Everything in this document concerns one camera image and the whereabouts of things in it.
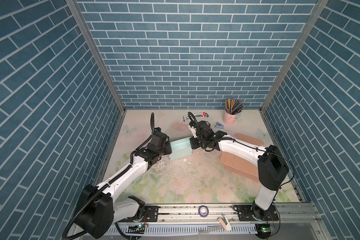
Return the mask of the light blue paper box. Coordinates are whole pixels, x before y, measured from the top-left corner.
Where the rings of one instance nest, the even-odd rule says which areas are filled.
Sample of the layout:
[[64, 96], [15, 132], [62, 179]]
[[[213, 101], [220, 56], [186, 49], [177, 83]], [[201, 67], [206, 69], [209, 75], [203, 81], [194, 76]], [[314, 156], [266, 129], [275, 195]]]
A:
[[193, 154], [191, 138], [184, 138], [171, 142], [172, 153], [169, 155], [170, 161], [182, 159]]

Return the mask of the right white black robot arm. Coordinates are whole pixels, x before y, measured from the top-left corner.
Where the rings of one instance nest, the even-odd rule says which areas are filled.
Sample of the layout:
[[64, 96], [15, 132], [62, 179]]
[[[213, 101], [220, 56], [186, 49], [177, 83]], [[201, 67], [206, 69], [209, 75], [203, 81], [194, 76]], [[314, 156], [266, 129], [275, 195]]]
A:
[[206, 121], [190, 121], [190, 139], [193, 150], [202, 148], [205, 151], [218, 150], [239, 158], [250, 169], [256, 168], [261, 186], [252, 204], [255, 219], [263, 220], [270, 212], [282, 182], [290, 168], [276, 146], [261, 147], [237, 140], [223, 131], [214, 132]]

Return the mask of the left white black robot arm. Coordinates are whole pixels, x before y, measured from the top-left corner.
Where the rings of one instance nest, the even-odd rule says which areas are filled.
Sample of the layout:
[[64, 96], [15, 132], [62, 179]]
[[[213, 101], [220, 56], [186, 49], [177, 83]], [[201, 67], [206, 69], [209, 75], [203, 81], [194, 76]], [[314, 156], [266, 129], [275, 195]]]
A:
[[121, 193], [156, 164], [172, 153], [170, 138], [160, 128], [132, 152], [131, 161], [120, 171], [96, 186], [87, 185], [81, 192], [73, 218], [63, 231], [64, 240], [90, 234], [102, 237], [114, 223], [124, 219], [139, 221], [144, 216], [145, 202], [135, 196], [118, 201]]

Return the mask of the white pencil box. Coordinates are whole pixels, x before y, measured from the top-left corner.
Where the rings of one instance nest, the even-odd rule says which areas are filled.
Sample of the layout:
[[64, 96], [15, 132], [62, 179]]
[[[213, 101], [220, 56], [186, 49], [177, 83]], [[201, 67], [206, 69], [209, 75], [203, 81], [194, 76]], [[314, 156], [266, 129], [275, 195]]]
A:
[[[205, 113], [205, 112], [194, 114], [194, 116], [195, 116], [195, 118], [196, 118], [197, 120], [199, 120], [199, 119], [205, 119], [205, 118], [208, 118], [208, 117], [209, 117], [209, 115], [208, 115], [207, 113]], [[189, 115], [183, 116], [183, 121], [184, 121], [184, 122], [189, 122], [190, 120], [191, 120], [191, 119], [190, 119]]]

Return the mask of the pink flat paper box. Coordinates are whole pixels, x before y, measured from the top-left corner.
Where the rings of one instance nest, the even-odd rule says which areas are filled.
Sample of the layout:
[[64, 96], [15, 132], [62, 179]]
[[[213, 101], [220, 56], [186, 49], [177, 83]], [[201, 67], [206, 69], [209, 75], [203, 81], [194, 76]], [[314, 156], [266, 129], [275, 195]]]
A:
[[[264, 141], [244, 134], [237, 133], [234, 135], [234, 137], [249, 144], [261, 147], [265, 146]], [[232, 173], [258, 183], [260, 182], [258, 167], [251, 163], [247, 158], [240, 158], [231, 153], [223, 152], [220, 158], [220, 162], [225, 165], [225, 169], [231, 171]]]

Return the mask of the blue small stapler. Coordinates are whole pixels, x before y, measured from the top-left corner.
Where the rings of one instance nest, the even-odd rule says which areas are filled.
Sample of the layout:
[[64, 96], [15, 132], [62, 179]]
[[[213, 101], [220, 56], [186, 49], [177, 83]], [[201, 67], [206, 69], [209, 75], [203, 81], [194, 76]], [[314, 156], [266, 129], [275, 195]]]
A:
[[224, 126], [223, 124], [219, 123], [219, 122], [216, 122], [215, 127], [216, 127], [217, 129], [224, 129], [225, 126]]

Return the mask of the pink pen cup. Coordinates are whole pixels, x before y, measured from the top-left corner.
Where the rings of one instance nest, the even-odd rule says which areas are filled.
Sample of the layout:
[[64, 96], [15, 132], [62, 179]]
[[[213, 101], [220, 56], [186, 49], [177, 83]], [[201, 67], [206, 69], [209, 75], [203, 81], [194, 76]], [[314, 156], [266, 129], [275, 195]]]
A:
[[224, 112], [224, 115], [223, 115], [223, 122], [225, 125], [227, 126], [231, 126], [235, 123], [237, 119], [237, 115], [231, 115], [227, 112]]

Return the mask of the colored pencils bundle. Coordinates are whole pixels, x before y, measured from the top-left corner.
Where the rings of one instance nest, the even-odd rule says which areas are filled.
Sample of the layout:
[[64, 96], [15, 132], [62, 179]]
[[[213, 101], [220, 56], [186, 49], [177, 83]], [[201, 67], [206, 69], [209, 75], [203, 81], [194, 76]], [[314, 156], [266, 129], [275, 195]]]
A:
[[225, 101], [226, 113], [230, 115], [237, 115], [244, 109], [244, 104], [240, 100], [228, 99]]

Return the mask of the purple tape roll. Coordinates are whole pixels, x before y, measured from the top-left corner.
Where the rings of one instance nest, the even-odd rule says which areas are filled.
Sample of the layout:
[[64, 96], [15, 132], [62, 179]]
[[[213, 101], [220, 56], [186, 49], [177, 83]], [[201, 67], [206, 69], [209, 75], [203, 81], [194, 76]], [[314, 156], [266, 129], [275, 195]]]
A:
[[209, 209], [207, 206], [201, 205], [198, 208], [198, 213], [199, 213], [200, 217], [206, 218], [209, 215]]

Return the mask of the white pink small tool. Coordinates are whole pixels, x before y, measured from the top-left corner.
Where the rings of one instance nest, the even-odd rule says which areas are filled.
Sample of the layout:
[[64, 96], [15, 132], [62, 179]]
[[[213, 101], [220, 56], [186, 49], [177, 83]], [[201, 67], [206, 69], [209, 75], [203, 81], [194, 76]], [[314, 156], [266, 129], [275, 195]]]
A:
[[223, 227], [223, 229], [227, 232], [230, 232], [232, 230], [232, 226], [227, 218], [227, 216], [222, 215], [221, 217], [218, 218], [218, 222], [221, 224], [221, 226]]

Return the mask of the metal base rail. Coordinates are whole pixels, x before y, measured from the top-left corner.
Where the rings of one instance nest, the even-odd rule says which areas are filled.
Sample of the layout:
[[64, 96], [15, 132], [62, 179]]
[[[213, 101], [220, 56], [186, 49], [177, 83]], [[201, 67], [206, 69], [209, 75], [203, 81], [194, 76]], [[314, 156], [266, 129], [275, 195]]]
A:
[[[198, 213], [201, 205], [209, 209], [206, 218]], [[103, 236], [119, 234], [128, 240], [137, 240], [144, 237], [247, 234], [261, 240], [281, 237], [292, 240], [330, 239], [322, 218], [309, 203], [272, 204], [263, 220], [254, 218], [251, 204], [147, 204], [144, 213], [139, 221], [124, 219], [112, 224]], [[232, 226], [230, 232], [218, 222], [222, 215], [227, 216]]]

